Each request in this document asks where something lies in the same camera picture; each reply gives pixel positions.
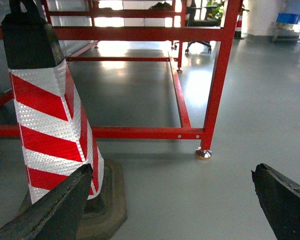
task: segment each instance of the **leveling foot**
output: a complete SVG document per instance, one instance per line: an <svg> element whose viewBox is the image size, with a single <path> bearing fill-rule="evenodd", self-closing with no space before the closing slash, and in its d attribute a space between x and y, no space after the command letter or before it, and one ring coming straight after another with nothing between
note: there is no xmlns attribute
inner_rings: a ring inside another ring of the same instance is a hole
<svg viewBox="0 0 300 240"><path fill-rule="evenodd" d="M195 151L195 157L200 160L209 160L212 156L211 150L202 150L201 147L198 147Z"/></svg>

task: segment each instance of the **red and white striped cone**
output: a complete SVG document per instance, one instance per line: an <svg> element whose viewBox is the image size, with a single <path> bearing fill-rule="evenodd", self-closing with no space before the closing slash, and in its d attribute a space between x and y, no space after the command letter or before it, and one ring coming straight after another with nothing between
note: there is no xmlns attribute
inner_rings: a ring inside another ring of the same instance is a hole
<svg viewBox="0 0 300 240"><path fill-rule="evenodd" d="M242 13L242 11L241 11L241 12L239 13L239 15L238 15L238 21L236 22L235 32L234 32L234 39L243 39L243 38L241 37L242 16L243 16L243 13Z"/></svg>
<svg viewBox="0 0 300 240"><path fill-rule="evenodd" d="M42 69L10 69L32 203L83 164L91 164L88 199L103 179L103 158L66 60Z"/></svg>
<svg viewBox="0 0 300 240"><path fill-rule="evenodd" d="M88 200L93 199L101 190L104 160L56 33L32 0L22 1L27 13L14 2L19 6L10 5L2 34L31 202L88 163L93 169Z"/></svg>

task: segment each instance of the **black rubber base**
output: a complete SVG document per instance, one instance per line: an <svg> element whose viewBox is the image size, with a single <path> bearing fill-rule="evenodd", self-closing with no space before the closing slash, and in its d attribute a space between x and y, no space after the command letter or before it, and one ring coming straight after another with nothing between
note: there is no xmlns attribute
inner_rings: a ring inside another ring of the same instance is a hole
<svg viewBox="0 0 300 240"><path fill-rule="evenodd" d="M31 206L30 193L25 196L19 214ZM127 220L127 202L123 168L104 160L104 177L98 197L87 201L76 234L77 240L108 240Z"/></svg>

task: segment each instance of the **gray floor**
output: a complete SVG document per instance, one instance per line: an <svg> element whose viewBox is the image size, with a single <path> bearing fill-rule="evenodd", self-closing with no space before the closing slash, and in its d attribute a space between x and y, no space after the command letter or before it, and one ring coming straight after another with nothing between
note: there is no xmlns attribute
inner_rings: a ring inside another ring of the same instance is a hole
<svg viewBox="0 0 300 240"><path fill-rule="evenodd" d="M101 42L86 54L137 53L122 44ZM203 125L214 62L214 51L202 49L191 46L180 76L194 127ZM166 63L69 67L91 125L180 125ZM15 121L11 111L1 110L3 122ZM195 159L199 141L192 140L104 139L98 146L105 158L123 165L125 175L128 219L113 240L275 240L251 170L266 163L300 184L300 44L234 42L210 161ZM16 215L26 191L20 142L0 139L0 227Z"/></svg>

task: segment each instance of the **potted plant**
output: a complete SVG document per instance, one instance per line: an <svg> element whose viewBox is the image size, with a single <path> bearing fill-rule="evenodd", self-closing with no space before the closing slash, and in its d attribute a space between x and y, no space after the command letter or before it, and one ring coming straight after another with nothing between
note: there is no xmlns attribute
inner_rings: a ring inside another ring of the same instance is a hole
<svg viewBox="0 0 300 240"><path fill-rule="evenodd" d="M210 19L215 19L218 21L219 25L221 24L221 18L224 13L225 0L207 0L207 11L210 10L208 14ZM242 12L250 12L249 9L245 8L245 5L242 4L241 13Z"/></svg>

